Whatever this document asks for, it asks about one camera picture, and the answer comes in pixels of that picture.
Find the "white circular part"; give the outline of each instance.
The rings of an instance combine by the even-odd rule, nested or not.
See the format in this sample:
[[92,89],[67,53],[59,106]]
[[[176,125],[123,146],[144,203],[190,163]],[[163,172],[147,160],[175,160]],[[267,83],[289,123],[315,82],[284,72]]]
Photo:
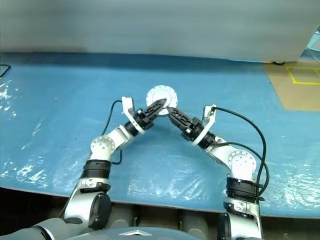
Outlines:
[[105,149],[105,148],[109,148],[113,151],[115,150],[115,143],[114,141],[107,136],[99,136],[97,137],[95,140],[93,140],[93,142],[91,143],[91,151],[96,151],[97,148],[98,149]]
[[252,173],[256,170],[257,167],[254,156],[252,156],[252,154],[250,154],[249,152],[243,150],[233,151],[229,155],[228,164],[230,168],[232,167],[232,165],[235,165],[236,168],[248,169]]
[[146,105],[150,106],[155,101],[160,99],[166,99],[163,109],[159,112],[159,115],[165,116],[169,112],[166,107],[176,108],[178,105],[178,97],[176,91],[166,85],[158,85],[152,88],[146,95]]

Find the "white disc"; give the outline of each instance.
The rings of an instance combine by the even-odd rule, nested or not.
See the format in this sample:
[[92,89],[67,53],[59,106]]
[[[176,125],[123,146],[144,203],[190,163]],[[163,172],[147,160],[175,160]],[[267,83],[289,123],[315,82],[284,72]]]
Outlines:
[[158,85],[152,88],[146,95],[146,105],[150,106],[152,103],[159,99],[166,99],[166,103],[163,109],[159,112],[159,115],[168,115],[167,106],[176,108],[178,105],[178,97],[176,91],[166,85]]

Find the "table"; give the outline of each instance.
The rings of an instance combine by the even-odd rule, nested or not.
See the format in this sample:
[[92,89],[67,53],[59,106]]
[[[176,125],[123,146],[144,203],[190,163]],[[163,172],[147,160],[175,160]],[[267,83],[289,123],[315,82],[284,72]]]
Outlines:
[[[131,96],[144,108],[149,89],[168,85],[191,117],[200,119],[204,105],[216,104],[260,127],[270,170],[263,215],[320,217],[320,113],[284,110],[260,63],[71,53],[6,53],[1,59],[12,65],[0,88],[3,188],[68,196],[111,103]],[[116,106],[108,131],[126,121]],[[232,115],[217,112],[211,132],[262,151],[254,129]],[[122,164],[111,168],[111,200],[223,211],[228,169],[180,134],[159,117],[125,148]]]

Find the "black cable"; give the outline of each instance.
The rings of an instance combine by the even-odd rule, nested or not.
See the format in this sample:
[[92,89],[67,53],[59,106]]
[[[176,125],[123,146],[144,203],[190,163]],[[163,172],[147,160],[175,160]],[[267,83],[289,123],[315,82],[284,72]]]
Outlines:
[[111,105],[111,108],[110,108],[110,112],[109,112],[109,116],[108,116],[108,120],[106,121],[106,124],[104,126],[104,129],[101,133],[101,136],[104,135],[107,131],[107,127],[109,126],[109,123],[110,123],[110,120],[111,120],[111,116],[112,116],[112,112],[114,111],[114,107],[116,105],[116,103],[122,103],[121,100],[115,100],[112,105]]
[[[116,100],[116,101],[114,101],[114,102],[112,103],[111,109],[110,109],[110,112],[109,112],[109,116],[108,116],[108,119],[107,119],[106,124],[105,124],[105,126],[104,126],[104,129],[103,129],[103,131],[102,131],[102,133],[101,133],[101,136],[104,135],[104,134],[106,133],[106,131],[107,131],[107,128],[108,128],[108,126],[109,126],[109,123],[110,123],[110,120],[111,120],[111,116],[112,116],[112,113],[113,113],[113,111],[114,111],[114,107],[115,107],[116,103],[122,103],[122,101],[121,101],[121,100]],[[114,165],[119,165],[121,162],[122,162],[122,150],[120,150],[120,160],[117,161],[117,162],[112,162],[112,164],[114,164]],[[68,198],[67,202],[66,202],[65,205],[63,206],[63,209],[62,209],[61,212],[60,212],[59,218],[62,218],[62,216],[64,215],[65,210],[66,210],[66,208],[67,208],[67,205],[68,205],[70,199],[71,199],[71,197]]]
[[[237,146],[243,147],[243,148],[249,150],[250,152],[254,153],[262,161],[262,157],[255,150],[253,150],[252,148],[250,148],[250,147],[248,147],[248,146],[246,146],[244,144],[241,144],[241,143],[228,141],[228,142],[223,142],[223,143],[217,143],[214,146],[222,147],[222,146],[227,146],[227,145],[237,145]],[[269,168],[268,168],[266,162],[264,162],[263,166],[264,166],[264,169],[265,169],[265,175],[266,176],[265,176],[265,182],[264,182],[263,188],[259,192],[260,196],[266,190],[266,188],[267,188],[267,186],[269,184],[269,179],[270,179]]]
[[[110,108],[110,112],[109,112],[109,116],[108,116],[108,120],[106,121],[106,124],[105,124],[105,126],[104,126],[104,129],[103,129],[103,131],[102,131],[102,133],[101,133],[101,136],[104,135],[104,134],[106,133],[106,131],[107,131],[107,128],[108,128],[108,126],[109,126],[109,123],[110,123],[110,120],[111,120],[111,116],[112,116],[112,113],[113,113],[113,111],[114,111],[114,107],[115,107],[116,103],[122,103],[122,101],[121,101],[121,100],[115,100],[115,101],[112,103],[111,108]],[[120,150],[120,160],[117,161],[117,162],[112,162],[112,164],[114,164],[114,165],[119,165],[121,162],[122,162],[122,150]]]
[[277,66],[283,66],[283,65],[285,65],[285,61],[281,61],[281,62],[278,62],[278,61],[273,61],[272,62],[274,65],[277,65]]
[[[261,177],[261,173],[262,173],[262,170],[264,168],[264,165],[265,165],[265,161],[266,161],[266,153],[267,153],[267,143],[266,143],[266,139],[263,135],[263,133],[261,132],[261,130],[257,127],[257,125],[255,125],[249,118],[237,113],[237,112],[234,112],[234,111],[231,111],[231,110],[228,110],[228,109],[225,109],[225,108],[222,108],[222,107],[218,107],[218,106],[213,106],[211,110],[220,110],[220,111],[223,111],[223,112],[226,112],[226,113],[229,113],[229,114],[232,114],[232,115],[235,115],[243,120],[245,120],[246,122],[248,122],[249,124],[251,124],[251,126],[258,132],[258,134],[260,135],[260,138],[262,140],[262,145],[263,145],[263,150],[262,150],[262,158],[261,158],[261,164],[260,164],[260,167],[259,167],[259,170],[258,170],[258,175],[256,177],[256,184],[259,186],[260,184],[260,177]],[[259,193],[259,188],[257,187],[256,188],[256,195],[257,195],[257,200],[256,200],[256,203],[259,204],[259,197],[260,197],[260,193]]]
[[6,69],[4,70],[4,72],[1,73],[1,75],[0,75],[0,79],[2,79],[2,77],[3,77],[4,75],[6,75],[6,73],[11,69],[11,66],[8,65],[8,64],[0,64],[0,67],[6,67]]

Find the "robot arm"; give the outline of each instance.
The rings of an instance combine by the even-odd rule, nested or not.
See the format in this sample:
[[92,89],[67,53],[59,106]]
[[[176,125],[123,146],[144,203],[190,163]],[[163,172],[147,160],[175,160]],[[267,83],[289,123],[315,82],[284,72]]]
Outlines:
[[209,132],[215,122],[215,105],[205,106],[202,121],[191,119],[177,108],[167,107],[169,119],[182,130],[182,136],[198,145],[219,163],[230,169],[227,177],[223,206],[226,213],[219,218],[218,239],[262,238],[260,210],[257,203],[257,186],[253,177],[257,162],[254,156],[226,143],[224,139]]
[[129,121],[92,141],[91,155],[64,212],[66,223],[81,224],[84,229],[93,230],[102,229],[107,224],[112,206],[107,194],[110,189],[111,156],[132,142],[138,133],[143,134],[150,128],[165,103],[165,99],[160,99],[144,110],[135,111],[132,98],[122,97],[123,112]]

